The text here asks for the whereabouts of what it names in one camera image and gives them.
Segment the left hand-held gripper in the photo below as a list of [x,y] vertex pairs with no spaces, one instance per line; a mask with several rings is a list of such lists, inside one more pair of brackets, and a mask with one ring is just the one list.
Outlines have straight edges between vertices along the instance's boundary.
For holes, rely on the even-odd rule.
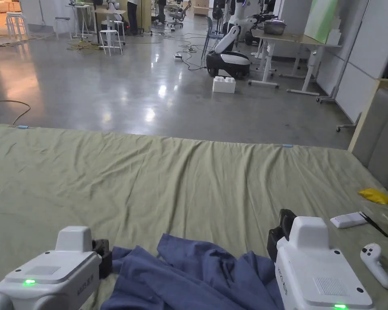
[[86,226],[67,226],[55,249],[8,273],[0,281],[0,310],[79,310],[112,270],[107,239]]

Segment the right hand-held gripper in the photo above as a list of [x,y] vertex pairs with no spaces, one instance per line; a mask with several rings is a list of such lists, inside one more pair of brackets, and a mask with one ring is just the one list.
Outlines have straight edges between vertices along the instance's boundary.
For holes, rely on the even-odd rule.
[[281,209],[267,252],[286,310],[372,310],[373,301],[322,218]]

